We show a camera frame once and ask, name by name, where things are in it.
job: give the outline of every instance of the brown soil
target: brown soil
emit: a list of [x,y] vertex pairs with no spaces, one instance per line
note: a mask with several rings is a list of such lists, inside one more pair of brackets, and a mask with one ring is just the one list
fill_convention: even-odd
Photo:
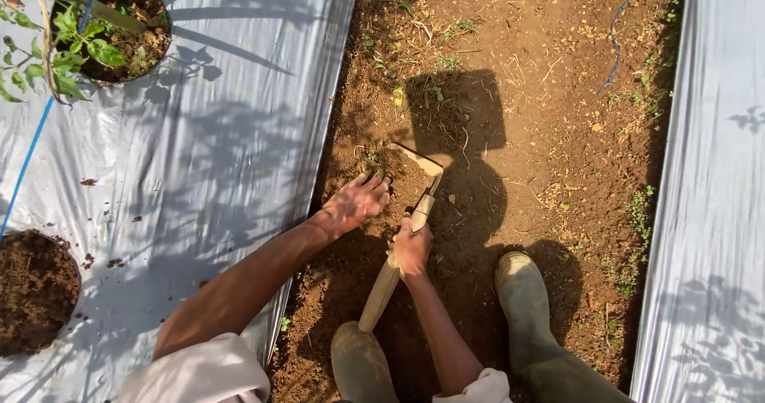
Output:
[[68,243],[32,230],[0,242],[0,357],[48,348],[80,295]]
[[[171,42],[171,23],[167,9],[162,0],[99,0],[111,8],[123,11],[128,16],[139,19],[148,25],[148,31],[135,35],[129,31],[114,27],[113,30],[105,30],[94,38],[106,40],[119,50],[125,58],[126,65],[123,67],[108,67],[96,61],[86,46],[82,46],[80,54],[89,59],[82,64],[80,72],[97,81],[117,83],[129,81],[147,74],[154,68],[162,57],[167,53]],[[65,11],[61,5],[55,5],[51,13],[51,20],[58,12]],[[88,23],[97,22],[95,18],[88,18]],[[68,50],[69,44],[60,42],[57,50]]]
[[[635,195],[659,185],[680,23],[667,14],[682,6],[628,5],[615,26],[621,64],[597,95],[623,1],[357,0],[317,203],[370,137],[443,164],[429,273],[484,366],[509,371],[492,279],[502,252],[524,247],[548,287],[556,339],[629,390],[646,252],[634,222],[653,222],[651,197]],[[362,228],[302,271],[271,366],[274,401],[339,398],[331,337],[358,320],[385,248]],[[403,286],[375,335],[401,401],[439,392]],[[511,397],[530,400],[515,379]]]

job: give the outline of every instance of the dirt path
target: dirt path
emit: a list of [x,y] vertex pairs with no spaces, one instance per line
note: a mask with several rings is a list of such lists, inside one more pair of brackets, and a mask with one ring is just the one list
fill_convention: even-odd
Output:
[[[556,338],[628,389],[680,7],[633,0],[615,28],[621,64],[598,95],[623,1],[357,0],[319,194],[385,142],[445,166],[430,273],[485,366],[508,369],[492,279],[500,254],[521,245],[544,275]],[[395,227],[398,216],[380,219]],[[362,228],[301,272],[272,364],[275,401],[338,398],[331,336],[359,318],[385,247]],[[403,285],[375,333],[402,401],[439,391]]]

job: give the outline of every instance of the white sleeve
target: white sleeve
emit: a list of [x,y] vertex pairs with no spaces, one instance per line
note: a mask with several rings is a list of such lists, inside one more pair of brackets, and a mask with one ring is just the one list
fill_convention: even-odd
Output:
[[434,397],[433,403],[512,403],[510,383],[505,372],[483,369],[478,379],[465,387],[462,394]]
[[115,403],[263,403],[269,378],[232,332],[164,356],[130,375]]

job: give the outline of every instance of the forearm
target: forearm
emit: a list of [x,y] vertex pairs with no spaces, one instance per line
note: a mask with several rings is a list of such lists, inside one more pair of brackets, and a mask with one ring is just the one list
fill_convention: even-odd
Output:
[[240,334],[300,264],[334,241],[325,218],[317,213],[199,289],[165,321],[154,359],[225,332]]
[[405,282],[415,301],[443,396],[462,393],[465,387],[478,379],[483,366],[454,327],[428,277],[409,277]]

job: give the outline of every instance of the muddy boot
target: muddy boot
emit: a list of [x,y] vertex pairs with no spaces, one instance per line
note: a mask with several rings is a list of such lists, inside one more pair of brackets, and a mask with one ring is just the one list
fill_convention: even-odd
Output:
[[332,338],[332,373],[344,400],[353,403],[398,403],[383,348],[358,322],[339,326]]
[[539,403],[631,402],[602,375],[560,347],[550,332],[545,282],[531,258],[500,259],[496,293],[510,326],[510,368]]

